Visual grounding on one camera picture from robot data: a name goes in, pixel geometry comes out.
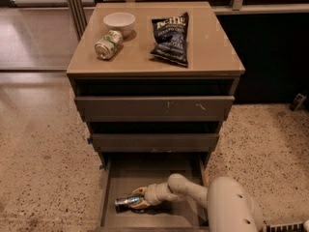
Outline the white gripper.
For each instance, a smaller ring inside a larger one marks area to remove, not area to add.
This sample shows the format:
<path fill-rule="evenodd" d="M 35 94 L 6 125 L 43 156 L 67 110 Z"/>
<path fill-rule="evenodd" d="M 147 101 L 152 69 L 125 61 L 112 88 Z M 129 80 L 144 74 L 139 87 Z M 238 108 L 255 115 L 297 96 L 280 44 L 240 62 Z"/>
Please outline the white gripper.
<path fill-rule="evenodd" d="M 147 187 L 140 187 L 135 189 L 132 193 L 144 196 L 144 198 L 130 205 L 130 208 L 134 210 L 144 210 L 150 206 L 159 205 L 164 201 L 181 201 L 181 197 L 173 193 L 167 183 L 151 184 Z"/>

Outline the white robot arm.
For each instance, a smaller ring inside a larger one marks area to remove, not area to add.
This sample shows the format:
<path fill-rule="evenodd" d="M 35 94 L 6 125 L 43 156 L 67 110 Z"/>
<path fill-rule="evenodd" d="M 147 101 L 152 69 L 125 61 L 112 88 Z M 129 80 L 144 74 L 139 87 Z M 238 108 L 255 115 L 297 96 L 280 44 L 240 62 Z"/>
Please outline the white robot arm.
<path fill-rule="evenodd" d="M 133 193 L 138 195 L 137 201 L 130 205 L 135 210 L 191 198 L 207 210 L 210 232 L 260 232 L 263 228 L 261 208 L 230 177 L 217 177 L 204 187 L 175 173 L 164 183 L 137 188 Z"/>

